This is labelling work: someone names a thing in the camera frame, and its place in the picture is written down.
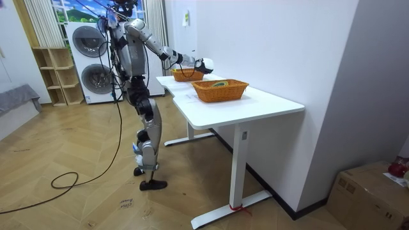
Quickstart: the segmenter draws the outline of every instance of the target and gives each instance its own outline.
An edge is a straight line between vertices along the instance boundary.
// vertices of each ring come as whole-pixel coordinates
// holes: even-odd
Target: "humanoid robot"
[[[125,8],[121,12],[127,14],[130,4],[123,4]],[[129,80],[127,88],[128,100],[135,107],[144,125],[142,130],[137,131],[137,143],[134,144],[134,153],[138,167],[134,175],[146,175],[146,180],[139,185],[140,190],[158,190],[167,187],[166,181],[153,179],[154,172],[158,169],[158,149],[162,134],[162,119],[155,100],[149,97],[149,90],[143,81],[145,74],[145,51],[144,45],[154,52],[162,61],[168,61],[171,66],[179,64],[193,67],[195,71],[205,74],[213,71],[211,59],[198,59],[188,55],[182,55],[173,49],[163,46],[141,19],[133,21],[119,21],[116,26],[107,26],[111,36],[111,59],[121,79]]]

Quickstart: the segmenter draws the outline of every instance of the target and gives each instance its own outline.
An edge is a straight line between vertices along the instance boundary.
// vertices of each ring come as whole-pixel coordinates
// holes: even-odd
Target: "wooden shelving unit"
[[[33,47],[53,106],[78,105],[84,100],[77,72],[67,48]]]

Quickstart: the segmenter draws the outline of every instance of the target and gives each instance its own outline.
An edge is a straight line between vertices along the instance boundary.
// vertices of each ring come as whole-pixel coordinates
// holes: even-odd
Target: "stacked washer dryer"
[[[105,43],[108,38],[102,36],[96,23],[67,22],[65,30],[87,104],[113,102],[108,45]],[[119,86],[116,88],[116,96],[119,97],[121,90]]]

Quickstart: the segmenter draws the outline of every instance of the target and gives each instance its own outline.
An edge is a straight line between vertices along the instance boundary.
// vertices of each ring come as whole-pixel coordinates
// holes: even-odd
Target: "orange basket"
[[[193,68],[183,69],[183,72],[180,69],[174,69],[172,70],[172,74],[173,74],[175,81],[178,81],[178,82],[203,80],[204,73],[199,72],[199,71],[195,71],[193,73],[193,71],[194,71]]]
[[[214,86],[217,82],[228,82],[227,86]],[[206,80],[192,83],[200,100],[204,102],[225,102],[241,99],[249,83],[239,80]]]

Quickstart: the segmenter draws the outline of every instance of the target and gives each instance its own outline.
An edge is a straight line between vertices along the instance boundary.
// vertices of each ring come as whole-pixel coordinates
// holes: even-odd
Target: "red object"
[[[397,162],[392,163],[388,168],[388,172],[391,173],[391,175],[400,178],[403,177],[403,175],[405,175],[405,172],[407,171],[408,168],[404,164],[400,164]]]
[[[253,214],[251,214],[251,212],[250,212],[247,208],[244,208],[243,205],[240,205],[240,206],[237,207],[237,208],[232,208],[230,204],[229,204],[229,206],[230,206],[230,209],[233,210],[233,211],[244,210],[245,212],[247,212],[248,214],[250,214],[250,216],[253,216]]]

